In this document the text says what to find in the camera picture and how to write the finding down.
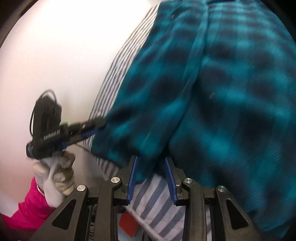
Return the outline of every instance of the striped bed sheet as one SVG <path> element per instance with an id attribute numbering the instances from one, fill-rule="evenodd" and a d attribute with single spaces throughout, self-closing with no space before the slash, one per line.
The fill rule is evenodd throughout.
<path id="1" fill-rule="evenodd" d="M 143 46 L 153 26 L 159 5 L 152 7 L 138 27 L 132 32 L 113 60 L 95 100 L 89 119 L 105 116 L 111 109 L 121 83 L 133 59 Z M 90 150 L 93 136 L 83 142 Z M 119 171 L 119 168 L 108 160 L 95 158 L 102 170 L 105 180 Z M 131 204 L 126 207 L 144 230 L 154 240 L 181 241 L 185 218 L 185 207 L 176 207 L 170 199 L 166 179 L 151 174 L 143 183 L 136 185 Z M 210 211 L 206 207 L 207 240 L 212 240 Z"/>

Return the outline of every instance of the finger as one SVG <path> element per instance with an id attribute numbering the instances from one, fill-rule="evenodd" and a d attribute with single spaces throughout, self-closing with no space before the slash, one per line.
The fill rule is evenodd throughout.
<path id="1" fill-rule="evenodd" d="M 71 185 L 73 185 L 74 183 L 74 178 L 72 178 L 71 180 L 67 181 L 67 182 L 62 182 L 62 183 L 55 183 L 55 187 L 57 190 L 63 192 L 66 189 L 68 189 Z"/>
<path id="2" fill-rule="evenodd" d="M 41 162 L 34 164 L 33 171 L 37 176 L 48 177 L 49 175 L 49 167 Z"/>
<path id="3" fill-rule="evenodd" d="M 72 168 L 63 169 L 54 174 L 53 180 L 61 183 L 70 180 L 74 175 L 74 171 Z"/>
<path id="4" fill-rule="evenodd" d="M 66 169 L 70 168 L 73 165 L 73 162 L 75 161 L 75 155 L 73 153 L 64 151 L 62 153 L 63 160 L 60 164 L 61 168 Z"/>
<path id="5" fill-rule="evenodd" d="M 70 187 L 68 187 L 65 191 L 63 191 L 63 194 L 65 194 L 66 196 L 69 196 L 71 192 L 73 192 L 75 187 L 76 187 L 75 183 L 73 183 Z"/>

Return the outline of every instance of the metal screw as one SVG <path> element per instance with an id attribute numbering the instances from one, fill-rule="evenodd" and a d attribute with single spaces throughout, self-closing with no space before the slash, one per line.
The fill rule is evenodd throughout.
<path id="1" fill-rule="evenodd" d="M 82 191 L 85 190 L 85 188 L 86 188 L 85 185 L 79 185 L 79 186 L 77 187 L 77 191 L 82 192 Z"/>
<path id="2" fill-rule="evenodd" d="M 193 182 L 193 180 L 191 178 L 187 177 L 187 178 L 184 178 L 184 182 L 187 184 L 191 184 Z"/>
<path id="3" fill-rule="evenodd" d="M 113 177 L 111 179 L 111 182 L 113 182 L 113 183 L 118 183 L 119 181 L 120 181 L 120 178 L 119 177 Z"/>
<path id="4" fill-rule="evenodd" d="M 218 186 L 217 189 L 220 192 L 225 192 L 226 191 L 226 188 L 224 186 Z"/>

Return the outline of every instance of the gloved hand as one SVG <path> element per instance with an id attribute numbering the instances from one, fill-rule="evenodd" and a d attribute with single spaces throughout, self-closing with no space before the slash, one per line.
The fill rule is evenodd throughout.
<path id="1" fill-rule="evenodd" d="M 54 153 L 34 164 L 38 189 L 51 207 L 58 207 L 75 188 L 72 169 L 75 155 L 67 151 Z"/>

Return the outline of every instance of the pink sleeve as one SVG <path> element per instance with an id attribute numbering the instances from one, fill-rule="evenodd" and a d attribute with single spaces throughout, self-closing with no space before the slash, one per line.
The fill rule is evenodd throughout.
<path id="1" fill-rule="evenodd" d="M 10 229 L 37 230 L 54 211 L 38 191 L 35 178 L 32 179 L 25 201 L 19 203 L 18 207 L 11 218 L 2 215 Z"/>

